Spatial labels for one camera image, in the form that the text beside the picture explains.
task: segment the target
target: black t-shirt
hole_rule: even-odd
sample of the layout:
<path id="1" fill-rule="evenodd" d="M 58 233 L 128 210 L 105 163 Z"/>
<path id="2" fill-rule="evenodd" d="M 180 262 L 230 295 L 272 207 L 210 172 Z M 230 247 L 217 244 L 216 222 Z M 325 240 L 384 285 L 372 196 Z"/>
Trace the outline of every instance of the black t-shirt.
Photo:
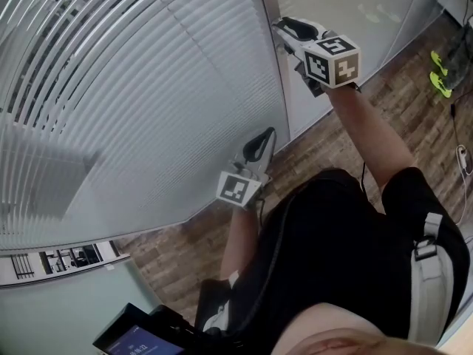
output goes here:
<path id="1" fill-rule="evenodd" d="M 430 212 L 443 216 L 438 243 L 454 267 L 450 322 L 469 271 L 469 252 L 457 226 L 419 169 L 393 177 L 382 201 L 386 215 L 372 207 L 355 178 L 338 169 L 321 172 L 286 197 L 267 219 L 254 259 L 228 293 L 228 332 L 238 329 L 262 290 L 284 221 L 273 273 L 248 326 L 254 350 L 269 354 L 289 322 L 320 302 L 352 311 L 387 336 L 407 338 L 411 253 Z M 197 327 L 206 316 L 199 310 Z"/>

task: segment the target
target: backpack strap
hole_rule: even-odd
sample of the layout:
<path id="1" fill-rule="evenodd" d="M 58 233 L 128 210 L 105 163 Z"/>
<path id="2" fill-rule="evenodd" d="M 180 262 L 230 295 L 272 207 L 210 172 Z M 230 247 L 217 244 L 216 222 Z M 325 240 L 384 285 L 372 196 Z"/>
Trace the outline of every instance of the backpack strap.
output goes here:
<path id="1" fill-rule="evenodd" d="M 437 244 L 440 214 L 428 213 L 423 237 L 411 256 L 411 316 L 408 339 L 437 345 L 450 312 L 453 295 L 453 265 Z"/>

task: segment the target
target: black buckle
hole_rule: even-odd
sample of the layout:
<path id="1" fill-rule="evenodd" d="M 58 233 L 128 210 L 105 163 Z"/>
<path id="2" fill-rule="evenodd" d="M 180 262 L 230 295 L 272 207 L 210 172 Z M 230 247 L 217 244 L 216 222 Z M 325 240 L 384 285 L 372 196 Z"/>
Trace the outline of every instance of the black buckle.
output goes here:
<path id="1" fill-rule="evenodd" d="M 425 235 L 422 237 L 421 240 L 419 240 L 415 244 L 415 250 L 414 250 L 414 258 L 415 260 L 424 260 L 430 257 L 435 257 L 437 256 L 437 246 L 435 245 L 436 238 L 432 235 Z M 419 254 L 419 250 L 425 249 L 426 247 L 433 246 L 433 249 L 431 251 L 425 252 L 423 254 Z"/>

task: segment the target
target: light green surface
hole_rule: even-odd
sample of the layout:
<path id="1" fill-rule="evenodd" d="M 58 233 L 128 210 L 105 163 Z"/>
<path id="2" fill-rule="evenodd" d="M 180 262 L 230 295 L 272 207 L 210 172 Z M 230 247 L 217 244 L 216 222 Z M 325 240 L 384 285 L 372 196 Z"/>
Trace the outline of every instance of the light green surface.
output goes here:
<path id="1" fill-rule="evenodd" d="M 131 260 L 0 289 L 0 354 L 97 354 L 92 342 L 128 302 L 146 313 L 159 304 Z"/>

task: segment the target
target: neon yellow shoe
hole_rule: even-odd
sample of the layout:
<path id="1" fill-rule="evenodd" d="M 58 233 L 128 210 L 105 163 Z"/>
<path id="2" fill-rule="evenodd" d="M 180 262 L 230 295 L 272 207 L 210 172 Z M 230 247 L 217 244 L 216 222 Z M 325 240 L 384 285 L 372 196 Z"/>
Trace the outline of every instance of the neon yellow shoe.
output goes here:
<path id="1" fill-rule="evenodd" d="M 452 90 L 446 89 L 443 86 L 443 82 L 442 79 L 440 79 L 440 76 L 433 71 L 430 73 L 430 81 L 432 82 L 432 84 L 434 84 L 434 87 L 439 89 L 442 92 L 442 95 L 444 95 L 446 98 L 452 96 Z"/>
<path id="2" fill-rule="evenodd" d="M 447 76 L 447 74 L 449 73 L 449 71 L 448 71 L 446 68 L 443 68 L 443 66 L 442 66 L 442 59 L 440 58 L 440 56 L 439 56 L 435 51 L 431 51 L 431 52 L 430 52 L 430 58 L 432 58 L 432 60 L 434 61 L 434 63 L 439 66 L 440 71 L 443 73 L 443 76 Z"/>

